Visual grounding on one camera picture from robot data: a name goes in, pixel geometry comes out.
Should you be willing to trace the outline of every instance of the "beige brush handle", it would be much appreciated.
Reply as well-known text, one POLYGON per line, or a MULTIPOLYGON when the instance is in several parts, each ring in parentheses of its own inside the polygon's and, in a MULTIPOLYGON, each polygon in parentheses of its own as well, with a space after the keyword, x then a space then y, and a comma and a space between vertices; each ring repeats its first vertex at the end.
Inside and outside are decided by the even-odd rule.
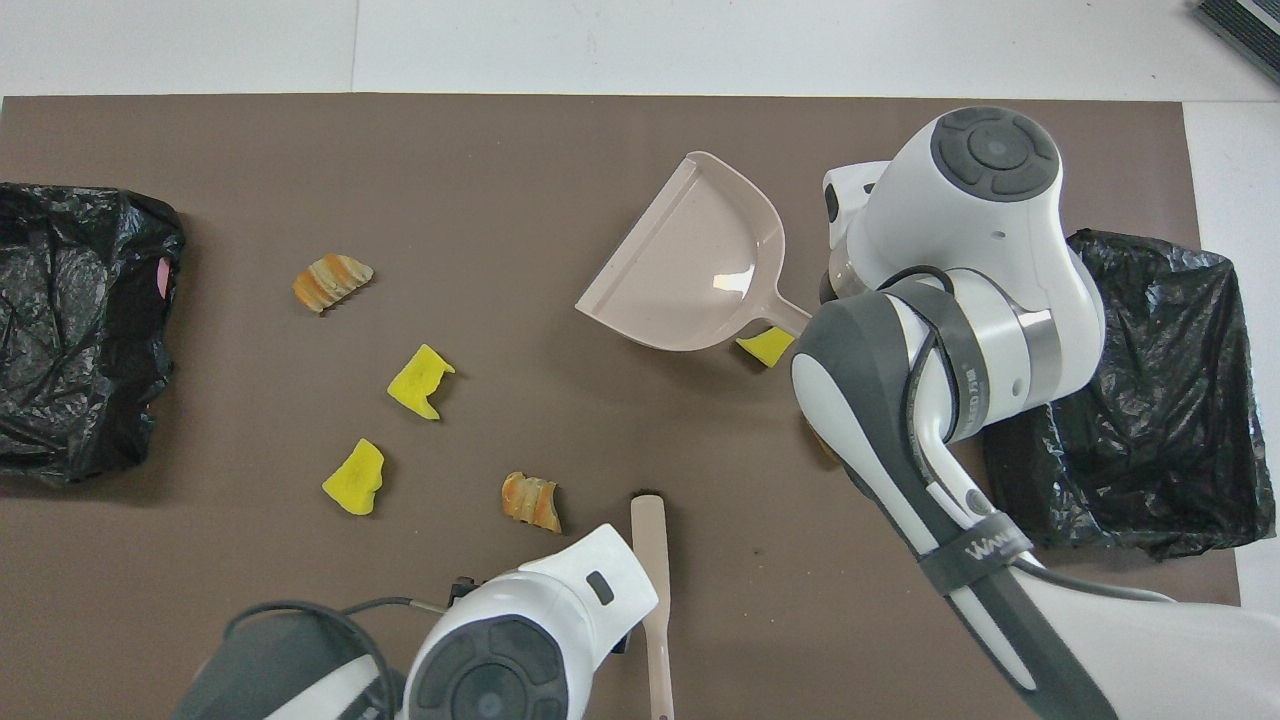
POLYGON ((645 616, 644 642, 649 659, 652 720, 675 720, 671 693, 671 653, 667 621, 671 618, 671 569, 667 562, 667 510, 662 497, 641 495, 631 501, 631 544, 658 593, 658 606, 645 616))
POLYGON ((644 630, 649 650, 649 714, 652 720, 675 720, 676 702, 671 696, 671 656, 667 651, 667 628, 650 633, 644 630))

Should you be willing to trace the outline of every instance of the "velcro strap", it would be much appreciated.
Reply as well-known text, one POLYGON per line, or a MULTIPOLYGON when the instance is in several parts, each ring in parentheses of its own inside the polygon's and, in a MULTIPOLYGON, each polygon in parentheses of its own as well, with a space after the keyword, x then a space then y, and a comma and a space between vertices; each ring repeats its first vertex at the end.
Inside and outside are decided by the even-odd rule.
POLYGON ((941 596, 972 585, 1032 550, 1032 541, 1004 512, 987 515, 968 532, 920 556, 920 570, 941 596))

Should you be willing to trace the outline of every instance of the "dustpan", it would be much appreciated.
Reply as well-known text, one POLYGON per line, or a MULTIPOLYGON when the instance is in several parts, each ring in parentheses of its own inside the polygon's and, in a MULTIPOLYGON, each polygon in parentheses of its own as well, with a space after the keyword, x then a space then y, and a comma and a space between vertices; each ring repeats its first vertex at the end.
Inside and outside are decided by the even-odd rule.
POLYGON ((809 314, 778 295, 773 204, 709 152, 690 152, 575 307, 641 345, 690 351, 764 319, 797 337, 809 314))

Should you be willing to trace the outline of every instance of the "gray circular cap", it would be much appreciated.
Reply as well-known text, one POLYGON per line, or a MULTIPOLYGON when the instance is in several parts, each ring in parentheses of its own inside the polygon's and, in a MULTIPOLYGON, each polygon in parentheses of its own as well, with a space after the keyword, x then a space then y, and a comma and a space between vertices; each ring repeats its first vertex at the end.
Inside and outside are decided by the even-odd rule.
POLYGON ((938 119, 933 163, 960 190, 996 202, 1044 192, 1060 161, 1053 138, 1027 115, 989 105, 963 108, 938 119))
POLYGON ((410 678, 404 707, 415 720, 564 720, 559 643, 522 615, 456 628, 410 678))

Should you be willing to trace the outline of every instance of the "black strap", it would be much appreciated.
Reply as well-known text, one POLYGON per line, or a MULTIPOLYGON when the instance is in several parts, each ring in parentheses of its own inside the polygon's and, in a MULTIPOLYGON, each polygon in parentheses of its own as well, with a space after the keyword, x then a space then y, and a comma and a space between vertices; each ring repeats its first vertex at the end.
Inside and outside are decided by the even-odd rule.
POLYGON ((943 442, 973 436, 987 423, 991 388, 982 346, 960 302, 954 295, 920 282, 899 283, 884 292, 906 302, 942 338, 947 379, 956 395, 952 427, 943 442))
POLYGON ((920 556, 924 577, 941 596, 965 588, 1032 550, 1032 541, 1004 512, 993 512, 965 533, 920 556))

